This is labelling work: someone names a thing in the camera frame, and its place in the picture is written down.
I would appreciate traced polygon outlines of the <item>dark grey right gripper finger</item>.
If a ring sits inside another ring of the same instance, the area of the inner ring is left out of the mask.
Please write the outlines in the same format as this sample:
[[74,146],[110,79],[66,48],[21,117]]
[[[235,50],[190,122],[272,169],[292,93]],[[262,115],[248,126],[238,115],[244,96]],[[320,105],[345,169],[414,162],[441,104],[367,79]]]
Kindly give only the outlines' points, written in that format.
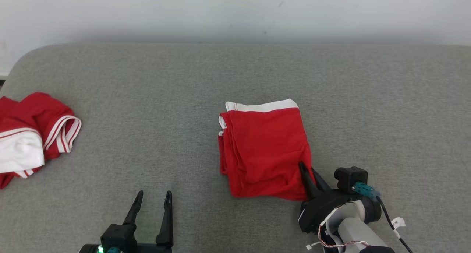
[[303,161],[300,161],[299,169],[307,200],[310,201],[319,196],[321,194],[321,190],[316,184],[313,168],[308,168]]
[[326,191],[330,191],[331,187],[328,183],[319,175],[317,171],[312,168],[313,176],[315,179],[314,185],[315,190],[312,191],[312,194],[323,194]]

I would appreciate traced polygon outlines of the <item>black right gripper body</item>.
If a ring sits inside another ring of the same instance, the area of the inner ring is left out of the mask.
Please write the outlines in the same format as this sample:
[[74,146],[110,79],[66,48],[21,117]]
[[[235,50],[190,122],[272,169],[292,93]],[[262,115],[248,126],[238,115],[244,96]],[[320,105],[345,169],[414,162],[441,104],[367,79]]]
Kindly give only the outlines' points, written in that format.
[[340,224],[347,218],[365,220],[362,195],[350,188],[322,191],[318,196],[303,203],[298,224],[303,233],[319,233],[318,227],[327,233],[336,233]]

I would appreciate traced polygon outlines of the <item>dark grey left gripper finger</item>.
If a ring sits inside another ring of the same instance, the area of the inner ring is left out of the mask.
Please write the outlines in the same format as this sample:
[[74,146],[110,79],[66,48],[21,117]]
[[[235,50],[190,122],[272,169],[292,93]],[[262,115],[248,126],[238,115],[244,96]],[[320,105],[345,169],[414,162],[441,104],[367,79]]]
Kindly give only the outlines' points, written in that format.
[[137,214],[140,212],[142,205],[143,196],[144,192],[140,190],[123,221],[123,225],[135,225]]
[[172,211],[172,192],[167,191],[164,201],[164,215],[160,226],[160,232],[156,236],[155,242],[157,246],[173,246],[173,211]]

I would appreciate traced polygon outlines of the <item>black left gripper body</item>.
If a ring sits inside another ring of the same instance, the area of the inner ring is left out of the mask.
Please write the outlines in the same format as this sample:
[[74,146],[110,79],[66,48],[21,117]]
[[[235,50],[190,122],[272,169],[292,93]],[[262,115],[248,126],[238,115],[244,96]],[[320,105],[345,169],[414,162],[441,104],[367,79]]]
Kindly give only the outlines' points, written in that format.
[[173,243],[138,243],[133,253],[172,253]]

